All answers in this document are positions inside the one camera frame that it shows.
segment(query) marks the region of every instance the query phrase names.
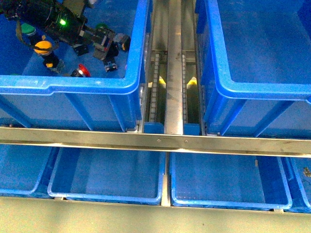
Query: blue storage crate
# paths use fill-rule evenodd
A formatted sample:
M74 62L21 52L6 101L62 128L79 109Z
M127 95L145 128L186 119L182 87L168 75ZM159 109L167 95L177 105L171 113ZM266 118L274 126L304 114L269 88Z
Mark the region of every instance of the blue storage crate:
M128 53L116 57L117 71L106 73L90 53L78 57L61 43L55 54L71 74L79 63L92 78L56 76L42 58L15 36L16 23L0 16L0 125L27 128L126 131L141 119L139 85L145 82L144 42L150 32L152 0L103 1L86 9L88 26L106 23L117 33L131 35Z
M163 133L163 126L148 125L145 131ZM164 169L164 152L63 148L48 193L69 200L157 205Z
M50 198L58 148L0 145L0 196Z
M311 213L311 159L282 158L293 199L288 211Z
M185 124L189 135L198 126ZM278 157L171 153L174 206L289 209L292 198Z
M197 0L208 134L311 138L311 1Z

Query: stainless steel bar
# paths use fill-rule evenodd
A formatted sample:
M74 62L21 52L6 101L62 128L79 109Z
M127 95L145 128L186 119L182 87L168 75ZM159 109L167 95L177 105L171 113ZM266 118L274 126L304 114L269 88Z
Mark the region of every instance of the stainless steel bar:
M165 173L163 176L163 185L162 185L162 199L161 199L161 206L165 207L171 206L171 176L169 170L170 170L170 154L167 152L165 161Z
M311 140L299 139L109 133L0 127L0 144L311 158Z
M169 2L165 133L183 134L181 0Z

